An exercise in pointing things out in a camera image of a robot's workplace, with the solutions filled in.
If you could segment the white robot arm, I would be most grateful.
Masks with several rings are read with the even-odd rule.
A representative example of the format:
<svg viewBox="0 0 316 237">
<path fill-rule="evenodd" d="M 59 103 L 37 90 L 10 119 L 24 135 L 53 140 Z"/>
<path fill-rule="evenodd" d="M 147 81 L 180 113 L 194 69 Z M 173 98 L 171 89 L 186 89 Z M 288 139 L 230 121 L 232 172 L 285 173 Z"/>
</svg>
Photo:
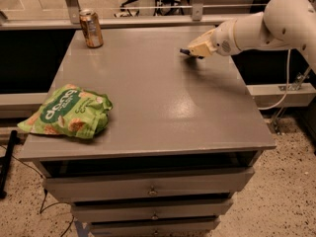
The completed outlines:
<svg viewBox="0 0 316 237">
<path fill-rule="evenodd" d="M 316 11 L 308 0 L 271 0 L 263 12 L 221 23 L 188 45 L 189 55 L 296 49 L 316 72 Z"/>
</svg>

